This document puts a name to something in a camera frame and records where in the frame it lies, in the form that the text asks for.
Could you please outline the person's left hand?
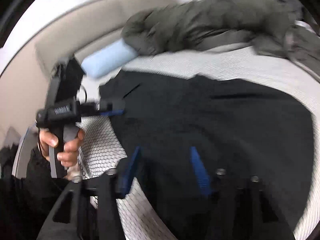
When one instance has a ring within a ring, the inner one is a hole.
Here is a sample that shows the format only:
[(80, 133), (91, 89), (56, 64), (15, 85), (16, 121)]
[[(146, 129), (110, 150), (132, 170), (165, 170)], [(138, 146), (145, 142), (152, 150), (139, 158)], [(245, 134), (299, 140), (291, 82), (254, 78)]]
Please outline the person's left hand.
[[(64, 144), (62, 152), (57, 154), (57, 159), (64, 167), (75, 166), (78, 162), (79, 149), (84, 142), (85, 132), (79, 129), (75, 139)], [(56, 148), (58, 146), (58, 138), (45, 129), (41, 129), (39, 133), (39, 148), (43, 157), (50, 161), (49, 146)]]

